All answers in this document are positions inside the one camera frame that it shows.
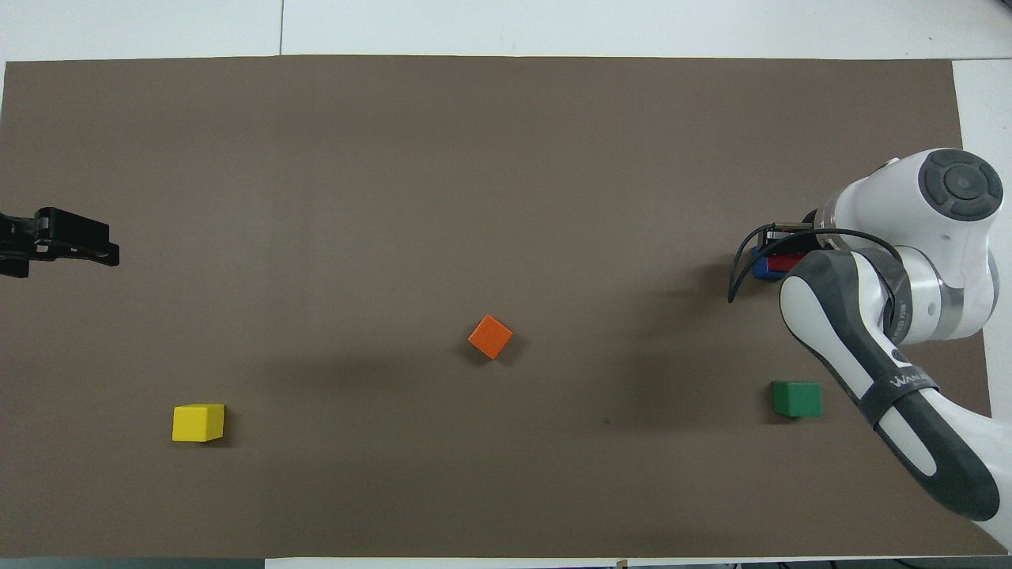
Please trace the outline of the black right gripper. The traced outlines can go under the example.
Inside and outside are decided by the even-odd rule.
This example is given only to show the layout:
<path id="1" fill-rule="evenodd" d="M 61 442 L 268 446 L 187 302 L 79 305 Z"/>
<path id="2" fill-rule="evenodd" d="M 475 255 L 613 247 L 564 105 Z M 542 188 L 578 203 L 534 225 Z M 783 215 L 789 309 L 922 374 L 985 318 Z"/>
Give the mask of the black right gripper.
<path id="1" fill-rule="evenodd" d="M 770 224 L 761 231 L 761 251 L 767 255 L 805 255 L 819 249 L 819 239 L 810 234 L 813 224 Z"/>

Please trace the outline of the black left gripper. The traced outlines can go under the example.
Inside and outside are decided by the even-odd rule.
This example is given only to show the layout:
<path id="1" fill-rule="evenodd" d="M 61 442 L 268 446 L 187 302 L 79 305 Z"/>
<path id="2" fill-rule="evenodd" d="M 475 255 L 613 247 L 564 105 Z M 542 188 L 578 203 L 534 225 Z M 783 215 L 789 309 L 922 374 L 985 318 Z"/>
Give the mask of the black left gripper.
<path id="1" fill-rule="evenodd" d="M 46 244 L 44 246 L 36 244 L 30 232 L 33 220 L 1 215 L 1 274 L 5 277 L 23 280 L 30 274 L 30 263 L 59 259 L 119 266 L 120 248 L 111 243 L 108 224 L 59 208 L 39 209 L 35 217 L 37 241 Z M 80 247 L 108 249 L 96 251 Z"/>

